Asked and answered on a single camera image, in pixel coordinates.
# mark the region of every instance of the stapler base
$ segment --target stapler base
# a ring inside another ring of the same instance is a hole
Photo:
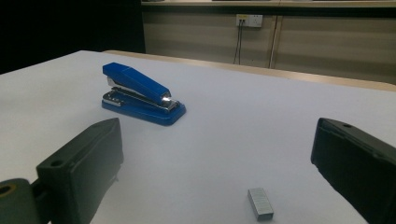
[[[181,103],[171,111],[165,113],[156,106],[142,105],[142,102],[134,99],[129,99],[127,103],[124,103],[121,106],[109,104],[102,100],[102,108],[163,126],[174,124],[186,113],[186,106]]]

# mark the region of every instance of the blue stapler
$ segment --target blue stapler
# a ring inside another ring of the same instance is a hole
[[[186,106],[173,100],[167,88],[132,67],[109,63],[103,73],[112,87],[103,96],[103,108],[164,126],[186,113]]]

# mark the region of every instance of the electrical outlet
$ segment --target electrical outlet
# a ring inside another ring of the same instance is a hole
[[[249,15],[247,26],[262,27],[262,15]]]
[[[236,26],[239,26],[242,21],[242,26],[248,26],[249,15],[247,14],[236,14]]]

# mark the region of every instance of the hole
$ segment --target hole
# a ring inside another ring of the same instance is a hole
[[[60,165],[62,165],[62,161],[53,161],[51,164],[50,164],[50,166],[60,166]]]
[[[0,195],[5,194],[11,190],[11,186],[5,185],[0,188]]]

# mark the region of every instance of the black device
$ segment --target black device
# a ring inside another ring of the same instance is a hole
[[[311,161],[371,224],[396,223],[396,148],[350,124],[319,119]]]
[[[89,224],[123,163],[119,119],[93,124],[37,167],[0,182],[0,223]]]

